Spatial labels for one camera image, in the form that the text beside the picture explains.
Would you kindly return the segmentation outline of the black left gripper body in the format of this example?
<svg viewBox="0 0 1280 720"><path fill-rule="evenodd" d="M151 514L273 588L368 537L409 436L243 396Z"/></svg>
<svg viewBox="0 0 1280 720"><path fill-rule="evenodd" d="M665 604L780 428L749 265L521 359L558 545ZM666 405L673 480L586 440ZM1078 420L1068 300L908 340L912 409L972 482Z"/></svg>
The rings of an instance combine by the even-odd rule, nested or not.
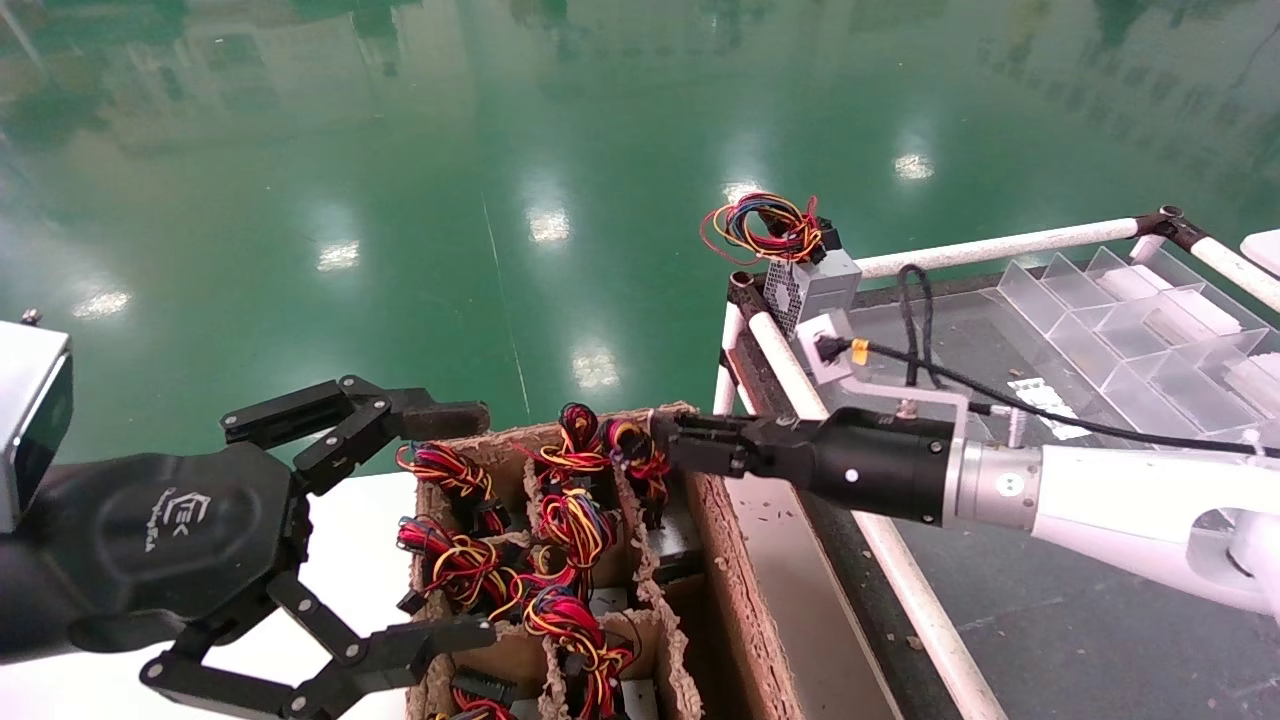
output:
<svg viewBox="0 0 1280 720"><path fill-rule="evenodd" d="M51 468L3 536L3 661L244 634L306 557L308 501L252 446Z"/></svg>

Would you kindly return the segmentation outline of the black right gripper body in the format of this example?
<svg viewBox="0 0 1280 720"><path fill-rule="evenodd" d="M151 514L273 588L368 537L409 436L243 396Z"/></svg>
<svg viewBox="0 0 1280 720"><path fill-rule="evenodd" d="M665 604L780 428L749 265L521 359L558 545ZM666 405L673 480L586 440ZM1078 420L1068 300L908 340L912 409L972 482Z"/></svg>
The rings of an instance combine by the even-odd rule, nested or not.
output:
<svg viewBox="0 0 1280 720"><path fill-rule="evenodd" d="M924 524L943 518L951 421L840 407L822 421L763 418L742 437L755 477L849 511Z"/></svg>

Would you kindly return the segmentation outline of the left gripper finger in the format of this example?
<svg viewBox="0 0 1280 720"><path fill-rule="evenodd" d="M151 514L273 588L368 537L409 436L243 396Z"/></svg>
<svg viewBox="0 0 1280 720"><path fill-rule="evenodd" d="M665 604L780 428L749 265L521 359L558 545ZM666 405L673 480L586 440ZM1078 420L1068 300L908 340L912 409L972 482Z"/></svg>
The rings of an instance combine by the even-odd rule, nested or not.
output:
<svg viewBox="0 0 1280 720"><path fill-rule="evenodd" d="M174 703L232 717L339 719L369 694L419 685L440 655L497 641L495 628L480 616L406 623L358 637L296 571L274 574L262 592L329 653L314 676L288 685L205 665L228 630L243 625L228 620L187 626L142 669L141 683Z"/></svg>
<svg viewBox="0 0 1280 720"><path fill-rule="evenodd" d="M385 389L344 375L228 413L229 445L262 450L317 434L294 456L301 492L325 495L396 441L435 442L481 436L492 427L480 401L439 402L421 387Z"/></svg>

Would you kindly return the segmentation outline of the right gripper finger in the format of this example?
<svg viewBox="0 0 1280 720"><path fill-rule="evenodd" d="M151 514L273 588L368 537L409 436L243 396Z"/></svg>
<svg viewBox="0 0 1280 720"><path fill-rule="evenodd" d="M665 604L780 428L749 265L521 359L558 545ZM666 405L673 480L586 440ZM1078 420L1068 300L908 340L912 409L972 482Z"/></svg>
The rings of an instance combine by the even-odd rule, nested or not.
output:
<svg viewBox="0 0 1280 720"><path fill-rule="evenodd" d="M668 455L673 465L685 471L742 478L750 469L753 447L718 441L673 441Z"/></svg>
<svg viewBox="0 0 1280 720"><path fill-rule="evenodd" d="M667 445L694 442L741 445L745 441L745 430L759 420L760 418L755 415L676 413L666 421L666 442Z"/></svg>

